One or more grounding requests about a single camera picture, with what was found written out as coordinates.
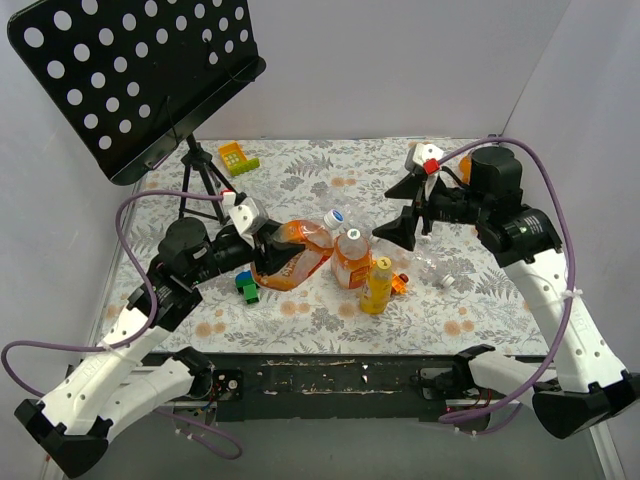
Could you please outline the orange juice bottle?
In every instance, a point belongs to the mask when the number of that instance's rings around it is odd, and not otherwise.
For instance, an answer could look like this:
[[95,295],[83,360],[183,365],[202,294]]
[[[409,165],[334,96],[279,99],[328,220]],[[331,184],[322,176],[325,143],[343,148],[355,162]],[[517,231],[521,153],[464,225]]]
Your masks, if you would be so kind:
[[461,174],[460,178],[461,178],[461,181],[465,185],[469,185],[470,184],[471,166],[472,166],[471,153],[467,153],[459,161],[459,164],[458,164],[458,168],[459,168],[459,171],[460,171],[460,174]]

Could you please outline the white blue bottle cap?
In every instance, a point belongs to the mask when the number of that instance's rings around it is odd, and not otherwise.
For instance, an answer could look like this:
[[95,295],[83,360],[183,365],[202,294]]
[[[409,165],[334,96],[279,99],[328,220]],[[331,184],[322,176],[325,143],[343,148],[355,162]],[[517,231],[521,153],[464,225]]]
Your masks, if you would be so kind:
[[337,230],[343,225],[344,217],[339,211],[331,209],[324,215],[323,221],[329,230]]

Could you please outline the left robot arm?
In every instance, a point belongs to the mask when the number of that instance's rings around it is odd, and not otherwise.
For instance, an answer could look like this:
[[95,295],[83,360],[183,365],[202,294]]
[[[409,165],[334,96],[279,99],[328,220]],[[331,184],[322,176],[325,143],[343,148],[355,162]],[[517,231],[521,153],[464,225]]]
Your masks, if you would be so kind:
[[15,417],[68,478],[87,473],[117,435],[162,404],[209,395],[213,366],[192,347],[133,382],[127,378],[198,306],[198,284],[246,264],[272,274],[303,251],[300,244],[276,240],[278,227],[268,221],[249,244],[232,226],[211,238],[194,217],[174,221],[146,282],[95,351],[55,389],[20,403]]

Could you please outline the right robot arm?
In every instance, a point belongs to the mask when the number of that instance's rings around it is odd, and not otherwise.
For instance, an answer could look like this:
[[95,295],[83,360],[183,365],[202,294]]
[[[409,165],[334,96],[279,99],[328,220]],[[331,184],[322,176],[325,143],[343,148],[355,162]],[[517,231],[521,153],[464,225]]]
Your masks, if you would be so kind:
[[468,224],[524,298],[549,351],[539,366],[478,345],[459,352],[450,370],[420,386],[440,397],[500,395],[502,405],[531,409],[554,437],[567,438],[613,418],[639,399],[639,377],[600,334],[575,284],[575,255],[562,214],[527,206],[521,188],[519,142],[469,144],[470,180],[447,186],[446,155],[431,144],[413,146],[406,175],[387,191],[404,201],[400,216],[374,235],[413,250],[418,234],[437,222]]

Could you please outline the crushed orange label bottle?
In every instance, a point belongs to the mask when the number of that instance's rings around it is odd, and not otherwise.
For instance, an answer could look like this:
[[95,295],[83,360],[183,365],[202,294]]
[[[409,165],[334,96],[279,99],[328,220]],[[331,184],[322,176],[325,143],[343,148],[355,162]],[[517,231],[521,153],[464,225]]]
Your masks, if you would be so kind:
[[317,271],[334,252],[334,237],[344,223],[344,215],[336,210],[328,210],[319,220],[292,220],[275,232],[278,241],[303,246],[284,266],[274,274],[259,274],[254,265],[251,273],[261,287],[277,291],[290,291],[302,284]]

